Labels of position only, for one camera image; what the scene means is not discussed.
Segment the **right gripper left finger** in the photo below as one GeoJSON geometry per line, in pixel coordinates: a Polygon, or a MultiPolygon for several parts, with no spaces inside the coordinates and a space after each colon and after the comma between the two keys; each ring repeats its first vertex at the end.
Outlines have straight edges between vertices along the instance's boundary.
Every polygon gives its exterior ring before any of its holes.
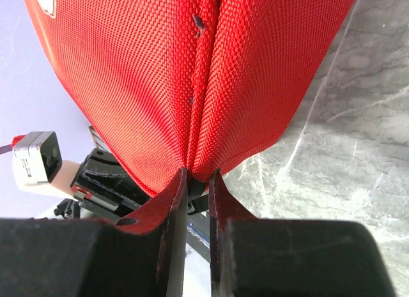
{"type": "Polygon", "coordinates": [[[112,224],[1,221],[2,296],[181,296],[187,172],[112,224]]]}

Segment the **red black medicine case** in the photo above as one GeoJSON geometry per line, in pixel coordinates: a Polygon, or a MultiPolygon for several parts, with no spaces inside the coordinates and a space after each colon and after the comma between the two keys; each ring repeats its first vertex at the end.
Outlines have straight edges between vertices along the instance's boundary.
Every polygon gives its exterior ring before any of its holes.
{"type": "Polygon", "coordinates": [[[275,144],[355,0],[24,0],[52,68],[150,196],[275,144]]]}

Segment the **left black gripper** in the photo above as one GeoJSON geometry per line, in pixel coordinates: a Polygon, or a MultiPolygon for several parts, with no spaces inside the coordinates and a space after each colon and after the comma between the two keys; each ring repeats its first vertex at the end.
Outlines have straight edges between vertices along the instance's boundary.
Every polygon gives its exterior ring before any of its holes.
{"type": "Polygon", "coordinates": [[[117,222],[150,200],[113,154],[98,148],[86,157],[70,187],[73,197],[56,206],[57,217],[80,218],[85,209],[117,222]]]}

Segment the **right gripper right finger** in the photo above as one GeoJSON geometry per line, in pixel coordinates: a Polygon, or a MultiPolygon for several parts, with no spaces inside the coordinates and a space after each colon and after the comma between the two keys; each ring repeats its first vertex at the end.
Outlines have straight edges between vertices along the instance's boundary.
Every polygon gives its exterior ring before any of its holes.
{"type": "Polygon", "coordinates": [[[213,296],[394,296],[360,223],[260,219],[216,172],[209,184],[213,296]]]}

